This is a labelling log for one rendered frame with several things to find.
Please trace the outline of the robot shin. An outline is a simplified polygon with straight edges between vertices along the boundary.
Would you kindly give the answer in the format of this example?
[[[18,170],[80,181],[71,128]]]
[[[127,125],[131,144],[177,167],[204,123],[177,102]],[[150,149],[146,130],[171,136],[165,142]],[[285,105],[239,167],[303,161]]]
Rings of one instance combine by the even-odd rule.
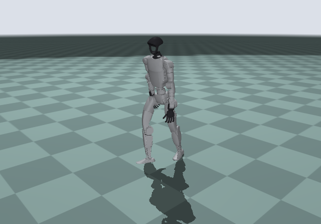
[[[177,132],[175,134],[175,132],[172,132],[172,139],[173,142],[176,146],[177,151],[180,150],[180,152],[182,151],[182,147],[181,147],[181,131],[180,131],[180,126],[177,126]]]
[[[143,133],[143,130],[142,130],[142,135],[143,135],[143,144],[145,148],[146,159],[148,160],[149,158],[151,159],[151,147],[152,147],[153,136],[146,135],[145,133]]]

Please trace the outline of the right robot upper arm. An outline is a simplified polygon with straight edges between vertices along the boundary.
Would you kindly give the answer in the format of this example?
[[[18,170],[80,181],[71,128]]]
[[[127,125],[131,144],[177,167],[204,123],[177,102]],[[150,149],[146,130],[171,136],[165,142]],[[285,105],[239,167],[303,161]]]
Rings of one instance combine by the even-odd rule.
[[[147,68],[147,58],[148,58],[149,56],[150,56],[150,55],[144,57],[142,61],[143,61],[144,65],[145,65],[145,69],[146,69],[146,71],[147,71],[147,74],[145,75],[145,78],[150,81],[149,73],[148,73],[148,68]]]

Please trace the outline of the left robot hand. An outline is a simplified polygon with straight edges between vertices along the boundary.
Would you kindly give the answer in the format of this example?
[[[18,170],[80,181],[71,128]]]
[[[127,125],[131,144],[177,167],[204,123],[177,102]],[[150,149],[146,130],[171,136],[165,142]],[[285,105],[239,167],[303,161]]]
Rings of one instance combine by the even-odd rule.
[[[174,110],[174,108],[169,108],[170,107],[170,104],[168,104],[168,111],[167,111],[167,114],[163,117],[163,119],[167,116],[167,119],[166,119],[166,121],[165,122],[167,122],[168,121],[168,118],[169,118],[169,121],[168,121],[168,123],[170,122],[174,122],[174,116],[175,116],[175,114],[174,114],[174,112],[173,112],[173,110]],[[175,106],[174,106],[175,107]],[[172,118],[173,118],[173,121],[172,121]],[[171,119],[171,121],[170,121],[170,119]]]

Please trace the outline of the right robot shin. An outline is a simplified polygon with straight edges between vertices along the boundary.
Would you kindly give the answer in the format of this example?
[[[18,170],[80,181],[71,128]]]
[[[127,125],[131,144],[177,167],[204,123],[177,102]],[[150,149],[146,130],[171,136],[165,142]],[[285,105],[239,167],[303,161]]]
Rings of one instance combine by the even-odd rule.
[[[143,144],[145,148],[146,159],[148,160],[149,158],[151,159],[151,147],[152,147],[153,136],[146,135],[145,133],[143,133],[143,130],[142,130],[142,135],[143,135]]]

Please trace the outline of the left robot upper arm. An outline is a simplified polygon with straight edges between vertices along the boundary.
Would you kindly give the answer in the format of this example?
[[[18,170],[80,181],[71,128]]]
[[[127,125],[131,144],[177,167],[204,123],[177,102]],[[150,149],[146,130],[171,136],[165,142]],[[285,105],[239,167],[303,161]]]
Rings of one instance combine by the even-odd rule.
[[[167,73],[168,82],[166,82],[166,88],[171,89],[171,83],[174,83],[174,63],[170,60],[163,60],[163,66]]]

